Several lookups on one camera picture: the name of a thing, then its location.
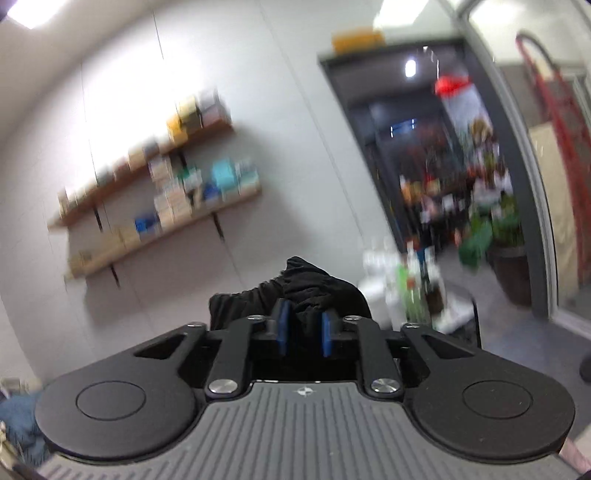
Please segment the black jacket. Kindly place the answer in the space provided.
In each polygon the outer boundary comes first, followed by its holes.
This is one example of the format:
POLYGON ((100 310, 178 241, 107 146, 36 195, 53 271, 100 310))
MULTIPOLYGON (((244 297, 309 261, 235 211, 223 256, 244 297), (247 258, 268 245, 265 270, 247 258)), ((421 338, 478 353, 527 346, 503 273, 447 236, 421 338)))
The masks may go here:
POLYGON ((318 335, 322 314, 335 312, 339 318, 369 318, 370 307, 361 291, 301 257, 287 259, 286 268, 276 277, 238 293, 218 293, 208 301, 214 337, 220 338, 231 326, 249 316, 263 316, 270 324, 253 327, 256 338, 276 339, 276 322, 283 303, 288 304, 287 331, 295 335, 318 335))

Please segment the dark plant pot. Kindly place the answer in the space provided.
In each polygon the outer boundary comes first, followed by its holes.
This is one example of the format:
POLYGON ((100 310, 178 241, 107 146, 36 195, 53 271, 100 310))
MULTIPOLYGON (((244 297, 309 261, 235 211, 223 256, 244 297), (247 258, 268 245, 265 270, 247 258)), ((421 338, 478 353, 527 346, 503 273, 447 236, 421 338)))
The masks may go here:
POLYGON ((530 307, 531 284, 525 246, 493 244, 487 252, 487 260, 509 301, 520 307, 530 307))

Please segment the blue table cover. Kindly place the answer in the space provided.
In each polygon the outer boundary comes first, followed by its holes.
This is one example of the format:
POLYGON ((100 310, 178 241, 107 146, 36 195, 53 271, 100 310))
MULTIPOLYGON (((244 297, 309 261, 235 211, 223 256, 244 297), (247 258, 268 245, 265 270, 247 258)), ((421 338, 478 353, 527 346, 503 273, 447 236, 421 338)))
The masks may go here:
POLYGON ((50 456, 44 437, 35 420, 39 392, 13 395, 1 402, 1 421, 6 427, 8 442, 19 459, 31 466, 41 466, 50 456))

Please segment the red hand truck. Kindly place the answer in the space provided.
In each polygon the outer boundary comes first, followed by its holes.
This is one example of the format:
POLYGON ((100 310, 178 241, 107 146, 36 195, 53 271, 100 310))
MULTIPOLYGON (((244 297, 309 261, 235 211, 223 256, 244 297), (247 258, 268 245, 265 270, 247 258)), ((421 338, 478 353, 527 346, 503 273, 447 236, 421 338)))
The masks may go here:
POLYGON ((582 285, 590 280, 590 130, 573 87, 543 44, 521 31, 516 45, 557 144, 570 195, 576 280, 582 285))

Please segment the lower wooden wall shelf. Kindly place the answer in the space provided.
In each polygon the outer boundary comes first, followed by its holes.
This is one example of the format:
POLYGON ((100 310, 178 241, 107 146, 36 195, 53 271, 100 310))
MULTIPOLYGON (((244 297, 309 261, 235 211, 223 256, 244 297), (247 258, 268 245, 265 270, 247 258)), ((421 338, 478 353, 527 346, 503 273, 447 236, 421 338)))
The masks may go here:
POLYGON ((148 163, 154 209, 101 234, 98 244, 70 256, 67 281, 86 278, 193 223, 262 193, 252 161, 221 159, 204 177, 197 167, 175 170, 168 157, 148 163))

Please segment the wooden wall shelf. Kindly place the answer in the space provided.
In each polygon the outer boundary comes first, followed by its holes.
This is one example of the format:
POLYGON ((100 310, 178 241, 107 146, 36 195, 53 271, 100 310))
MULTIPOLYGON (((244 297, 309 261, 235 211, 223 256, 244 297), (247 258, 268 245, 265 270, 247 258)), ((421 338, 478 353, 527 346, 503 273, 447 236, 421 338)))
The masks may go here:
POLYGON ((148 164, 166 156, 182 156, 183 150, 232 130, 228 108, 217 90, 204 91, 176 108, 166 122, 167 133, 152 137, 94 173, 80 189, 58 195, 59 211, 47 222, 49 230, 68 228, 110 196, 149 173, 148 164))
POLYGON ((70 256, 67 281, 86 278, 193 223, 262 193, 252 161, 221 159, 204 177, 197 167, 175 170, 168 157, 148 163, 154 209, 101 234, 98 244, 70 256))

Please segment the upper wooden wall shelf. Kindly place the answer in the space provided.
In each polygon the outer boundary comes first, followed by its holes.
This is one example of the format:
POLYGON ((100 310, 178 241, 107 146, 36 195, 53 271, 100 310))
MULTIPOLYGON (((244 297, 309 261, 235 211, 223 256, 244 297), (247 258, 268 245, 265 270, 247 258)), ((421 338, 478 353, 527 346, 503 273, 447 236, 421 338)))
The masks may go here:
POLYGON ((49 230, 68 228, 110 196, 149 173, 148 164, 166 156, 182 156, 183 150, 232 130, 228 108, 217 90, 204 91, 176 108, 166 122, 167 133, 152 137, 94 173, 80 189, 58 195, 59 211, 47 222, 49 230))

